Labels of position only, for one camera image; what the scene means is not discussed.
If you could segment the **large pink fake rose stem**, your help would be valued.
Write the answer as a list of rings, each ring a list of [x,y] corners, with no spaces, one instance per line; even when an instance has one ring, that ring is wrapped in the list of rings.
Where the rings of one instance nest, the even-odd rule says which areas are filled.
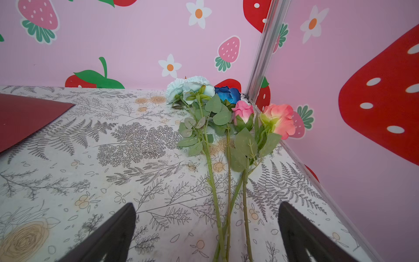
[[[292,107],[287,104],[270,104],[259,114],[254,109],[252,130],[249,131],[245,128],[235,136],[235,157],[241,164],[240,178],[243,178],[239,190],[242,191],[247,260],[249,262],[253,261],[253,254],[247,209],[248,178],[263,158],[273,152],[280,140],[287,139],[295,133],[296,127],[292,121],[292,112]]]

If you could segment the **white fake flower stem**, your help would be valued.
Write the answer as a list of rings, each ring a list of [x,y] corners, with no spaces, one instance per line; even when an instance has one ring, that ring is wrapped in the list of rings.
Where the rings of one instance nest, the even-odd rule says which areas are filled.
[[[211,115],[216,115],[221,111],[221,101],[216,95],[215,87],[202,76],[175,79],[167,87],[166,98],[167,103],[172,105],[173,108],[184,109],[190,113],[190,117],[182,122],[183,126],[180,132],[183,139],[178,143],[178,146],[187,148],[190,156],[203,153],[206,157],[208,166],[207,182],[212,191],[218,230],[218,246],[216,248],[218,254],[214,255],[214,261],[217,262],[218,259],[221,259],[225,262],[227,261],[227,255],[224,249],[223,223],[210,154],[212,135],[207,130]]]

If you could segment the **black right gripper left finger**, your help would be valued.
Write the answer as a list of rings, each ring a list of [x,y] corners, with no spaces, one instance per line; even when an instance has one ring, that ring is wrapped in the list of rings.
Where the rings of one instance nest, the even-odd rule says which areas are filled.
[[[136,212],[125,204],[61,262],[125,262],[135,230]]]

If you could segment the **small pink fake rose stem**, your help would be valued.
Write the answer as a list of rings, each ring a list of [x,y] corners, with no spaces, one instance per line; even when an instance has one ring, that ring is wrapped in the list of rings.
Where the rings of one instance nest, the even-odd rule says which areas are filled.
[[[226,156],[228,160],[228,211],[227,217],[225,219],[225,223],[222,227],[222,235],[219,237],[225,237],[224,242],[221,243],[221,240],[218,241],[218,245],[215,251],[215,255],[213,258],[214,262],[217,262],[219,256],[221,255],[222,251],[225,251],[225,256],[222,257],[229,260],[229,251],[230,251],[230,220],[231,220],[231,213],[232,213],[232,204],[235,202],[236,197],[239,193],[239,186],[242,183],[243,178],[239,179],[238,185],[235,188],[235,193],[231,196],[231,156],[232,156],[232,147],[230,146],[230,137],[233,131],[240,132],[243,129],[248,129],[249,131],[253,128],[253,117],[254,117],[254,109],[253,106],[246,103],[243,100],[238,101],[235,104],[235,107],[232,108],[232,120],[231,124],[232,127],[227,128],[227,151]]]

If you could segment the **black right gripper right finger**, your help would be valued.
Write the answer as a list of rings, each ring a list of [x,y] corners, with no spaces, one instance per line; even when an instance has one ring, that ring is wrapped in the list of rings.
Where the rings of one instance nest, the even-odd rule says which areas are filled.
[[[278,210],[278,224],[290,262],[356,262],[288,202]]]

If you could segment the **blue fake rose stem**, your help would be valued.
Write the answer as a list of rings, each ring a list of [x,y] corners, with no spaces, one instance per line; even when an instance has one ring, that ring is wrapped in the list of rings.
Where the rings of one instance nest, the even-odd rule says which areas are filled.
[[[218,87],[216,88],[216,93],[219,95],[220,99],[223,101],[226,107],[232,106],[236,104],[237,101],[240,99],[240,95],[237,95],[239,91],[232,91],[232,88],[225,87]],[[231,241],[231,229],[230,229],[230,221],[231,221],[231,166],[230,166],[230,125],[227,124],[226,129],[226,140],[227,144],[225,147],[226,157],[228,161],[228,209],[227,209],[227,219],[226,219],[226,230],[227,230],[227,243],[226,243],[226,261],[229,261],[229,253],[230,253],[230,241]]]

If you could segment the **dark red wrapping paper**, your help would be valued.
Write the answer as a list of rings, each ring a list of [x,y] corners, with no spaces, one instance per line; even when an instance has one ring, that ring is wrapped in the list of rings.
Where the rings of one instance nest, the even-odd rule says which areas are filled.
[[[74,104],[1,94],[1,152],[42,129]]]

